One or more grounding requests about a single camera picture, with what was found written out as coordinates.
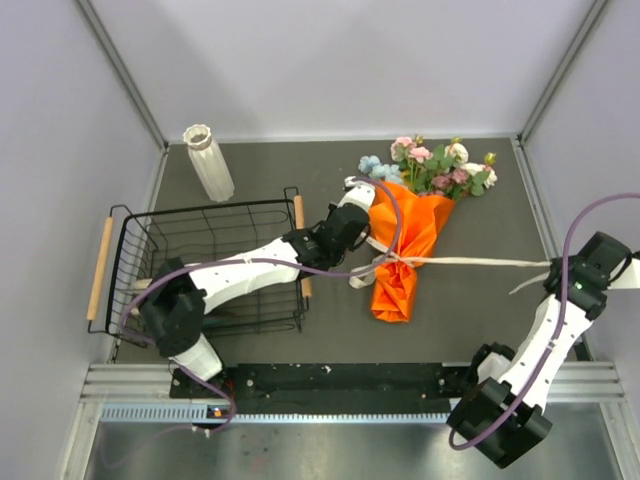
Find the orange paper flower bouquet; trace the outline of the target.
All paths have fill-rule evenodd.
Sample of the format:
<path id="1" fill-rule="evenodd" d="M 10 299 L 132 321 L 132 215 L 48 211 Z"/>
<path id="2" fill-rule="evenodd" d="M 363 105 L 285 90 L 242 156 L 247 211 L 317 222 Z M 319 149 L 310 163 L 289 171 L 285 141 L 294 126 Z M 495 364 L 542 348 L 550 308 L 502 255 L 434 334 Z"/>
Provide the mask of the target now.
<path id="1" fill-rule="evenodd" d="M 369 211 L 371 235 L 389 246 L 400 228 L 394 252 L 401 259 L 433 255 L 436 241 L 458 201 L 479 197 L 495 186 L 496 154 L 474 163 L 458 138 L 428 148 L 420 136 L 400 136 L 390 146 L 391 162 L 365 156 L 359 171 L 382 182 Z"/>

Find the cream printed ribbon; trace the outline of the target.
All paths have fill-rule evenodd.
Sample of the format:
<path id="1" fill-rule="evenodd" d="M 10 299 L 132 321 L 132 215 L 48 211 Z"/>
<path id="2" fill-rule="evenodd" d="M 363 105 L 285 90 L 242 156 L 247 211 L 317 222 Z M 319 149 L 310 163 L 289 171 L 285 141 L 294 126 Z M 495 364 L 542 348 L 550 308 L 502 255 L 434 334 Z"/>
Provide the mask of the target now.
<path id="1" fill-rule="evenodd" d="M 514 267 L 514 268 L 545 268 L 545 273 L 536 275 L 512 289 L 509 294 L 514 295 L 524 288 L 533 284 L 542 282 L 548 276 L 551 267 L 550 261 L 527 261 L 512 259 L 493 259 L 479 257 L 419 257 L 419 256 L 401 256 L 397 253 L 391 253 L 386 257 L 386 262 L 392 266 L 404 265 L 408 267 L 417 267 L 420 265 L 443 265 L 443 266 L 482 266 L 482 267 Z M 352 270 L 353 276 L 349 277 L 348 283 L 354 289 L 362 289 L 371 286 L 375 279 L 375 271 L 368 271 L 373 264 L 356 267 Z"/>

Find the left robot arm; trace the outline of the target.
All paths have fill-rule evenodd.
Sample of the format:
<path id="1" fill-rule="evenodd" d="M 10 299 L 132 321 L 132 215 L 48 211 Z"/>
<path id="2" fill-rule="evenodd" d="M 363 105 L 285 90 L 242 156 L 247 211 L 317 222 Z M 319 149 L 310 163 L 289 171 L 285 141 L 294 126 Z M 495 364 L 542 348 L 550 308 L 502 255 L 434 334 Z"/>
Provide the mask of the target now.
<path id="1" fill-rule="evenodd" d="M 186 265 L 167 261 L 134 300 L 160 355 L 192 375 L 205 396 L 226 387 L 223 362 L 203 333 L 205 316 L 238 297 L 272 285 L 333 273 L 369 229 L 375 187 L 354 177 L 324 220 L 293 230 L 252 251 L 227 259 Z"/>

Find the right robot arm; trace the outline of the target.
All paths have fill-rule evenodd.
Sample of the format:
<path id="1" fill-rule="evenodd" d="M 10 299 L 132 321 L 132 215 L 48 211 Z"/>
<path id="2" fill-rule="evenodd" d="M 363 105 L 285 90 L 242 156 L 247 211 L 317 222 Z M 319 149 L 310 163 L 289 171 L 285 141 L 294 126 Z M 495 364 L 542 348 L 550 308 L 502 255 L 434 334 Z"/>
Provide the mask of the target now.
<path id="1" fill-rule="evenodd" d="M 461 449 L 474 447 L 505 469 L 551 430 L 545 415 L 550 387 L 576 341 L 607 306 L 610 289 L 639 286 L 639 255 L 595 233 L 567 259 L 555 258 L 542 276 L 545 296 L 517 349 L 483 345 L 467 370 L 468 386 L 447 419 Z"/>

